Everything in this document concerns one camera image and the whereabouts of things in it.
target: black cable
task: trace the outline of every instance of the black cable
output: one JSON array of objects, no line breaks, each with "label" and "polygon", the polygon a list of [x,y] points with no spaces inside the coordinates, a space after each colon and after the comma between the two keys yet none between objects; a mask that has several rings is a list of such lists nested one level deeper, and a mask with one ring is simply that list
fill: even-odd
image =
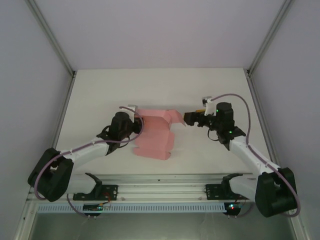
[{"label": "black cable", "polygon": [[120,146],[119,147],[119,149],[121,149],[121,148],[123,148],[123,147],[125,147],[125,146],[127,146],[129,144],[129,142],[127,142],[125,145],[123,145],[123,146]]},{"label": "black cable", "polygon": [[212,138],[210,138],[209,137],[209,133],[210,133],[210,128],[208,129],[208,134],[207,134],[207,136],[208,136],[208,138],[210,139],[210,140],[212,140],[212,141],[215,141],[215,142],[217,142],[219,139],[212,139]]}]

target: pink fabric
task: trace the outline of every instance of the pink fabric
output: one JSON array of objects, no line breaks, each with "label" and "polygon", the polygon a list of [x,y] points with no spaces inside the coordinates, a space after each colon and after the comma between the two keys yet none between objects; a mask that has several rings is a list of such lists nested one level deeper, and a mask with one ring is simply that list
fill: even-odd
[{"label": "pink fabric", "polygon": [[143,117],[144,130],[134,143],[134,154],[147,158],[167,160],[174,148],[175,134],[170,131],[171,124],[182,123],[182,115],[174,109],[138,109]]}]

